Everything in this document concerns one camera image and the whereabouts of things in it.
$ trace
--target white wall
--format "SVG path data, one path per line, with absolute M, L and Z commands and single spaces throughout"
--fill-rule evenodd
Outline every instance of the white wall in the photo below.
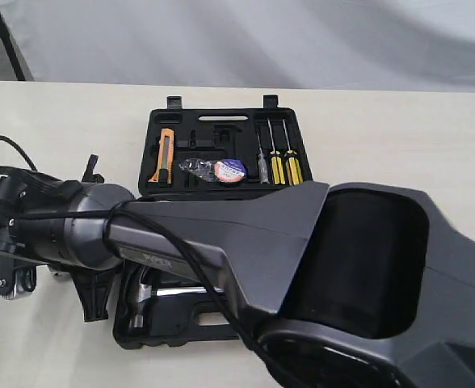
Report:
M 36 80 L 475 91 L 475 0 L 0 0 Z

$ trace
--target black plastic case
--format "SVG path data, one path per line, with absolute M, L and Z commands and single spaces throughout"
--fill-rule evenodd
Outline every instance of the black plastic case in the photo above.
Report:
M 259 181 L 257 133 L 268 167 L 272 151 L 266 118 L 271 122 L 275 148 L 283 156 L 288 148 L 282 124 L 282 120 L 285 120 L 290 145 L 298 154 L 303 180 L 312 180 L 295 112 L 290 108 L 279 108 L 277 95 L 264 95 L 262 108 L 245 109 L 183 109 L 180 97 L 168 97 L 167 109 L 156 109 L 149 115 L 139 176 L 141 200 L 249 200 L 286 188 L 288 185 Z M 149 182 L 158 164 L 159 140 L 163 128 L 174 130 L 171 185 Z M 180 170 L 179 163 L 187 158 L 239 159 L 246 168 L 246 177 L 242 182 L 233 184 L 205 182 Z M 237 338 L 229 325 L 198 325 L 198 314 L 217 311 L 206 293 L 155 296 L 145 313 L 145 328 L 130 331 L 128 325 L 132 308 L 128 304 L 128 290 L 139 267 L 138 264 L 127 262 L 123 268 L 113 330 L 114 338 L 121 347 L 140 348 L 142 345 L 160 344 L 180 346 L 190 341 Z M 160 293 L 158 290 L 200 286 L 191 280 L 156 270 L 153 270 L 152 277 L 150 284 L 153 284 L 155 293 Z

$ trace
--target tool kit case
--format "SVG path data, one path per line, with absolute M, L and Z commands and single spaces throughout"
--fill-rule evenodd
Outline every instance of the tool kit case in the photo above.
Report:
M 280 108 L 278 102 L 277 95 L 264 95 L 262 108 L 184 109 L 181 97 L 168 97 L 167 108 L 155 109 L 149 115 L 139 176 L 140 200 L 250 200 L 264 196 L 290 186 L 292 180 L 285 165 L 288 150 L 296 152 L 301 180 L 312 180 L 295 112 Z M 284 180 L 273 174 L 272 137 L 283 164 Z M 259 142 L 268 183 L 260 175 Z M 191 159 L 239 161 L 242 166 L 237 170 L 233 164 L 229 166 L 242 176 L 232 182 L 207 181 L 181 169 L 180 165 Z M 139 287 L 141 299 L 151 295 L 140 305 L 135 302 Z M 212 312 L 217 308 L 200 284 L 125 262 L 113 335 L 121 347 L 128 349 L 236 339 L 228 324 L 198 324 L 199 314 Z

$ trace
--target white backdrop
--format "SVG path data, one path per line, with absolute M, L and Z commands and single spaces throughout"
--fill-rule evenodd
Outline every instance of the white backdrop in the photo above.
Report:
M 40 81 L 475 91 L 475 0 L 0 0 Z

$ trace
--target gray plastic device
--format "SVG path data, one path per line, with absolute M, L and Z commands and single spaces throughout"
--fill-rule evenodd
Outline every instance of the gray plastic device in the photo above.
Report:
M 89 183 L 67 210 L 131 199 Z M 475 387 L 475 242 L 426 193 L 305 182 L 255 200 L 123 206 L 194 246 L 245 327 L 311 386 Z M 9 230 L 4 255 L 92 269 L 123 258 L 195 279 L 164 237 L 122 217 Z

